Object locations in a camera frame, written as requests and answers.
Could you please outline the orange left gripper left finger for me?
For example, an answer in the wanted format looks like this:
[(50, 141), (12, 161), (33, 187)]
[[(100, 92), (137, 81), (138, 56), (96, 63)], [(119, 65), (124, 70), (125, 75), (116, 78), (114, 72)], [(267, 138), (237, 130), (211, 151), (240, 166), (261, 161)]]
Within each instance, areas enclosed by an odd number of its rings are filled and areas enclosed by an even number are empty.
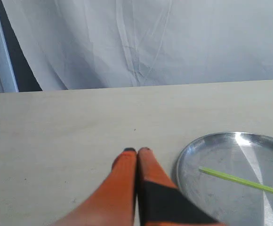
[(126, 148), (102, 184), (53, 226), (132, 226), (135, 217), (137, 152)]

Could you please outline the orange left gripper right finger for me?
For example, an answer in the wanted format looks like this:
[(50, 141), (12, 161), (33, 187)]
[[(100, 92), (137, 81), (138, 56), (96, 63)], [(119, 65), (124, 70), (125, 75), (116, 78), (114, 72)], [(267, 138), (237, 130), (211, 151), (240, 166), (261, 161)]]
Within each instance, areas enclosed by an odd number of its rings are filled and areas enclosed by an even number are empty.
[(150, 148), (137, 154), (138, 206), (142, 226), (222, 226), (188, 200), (165, 173)]

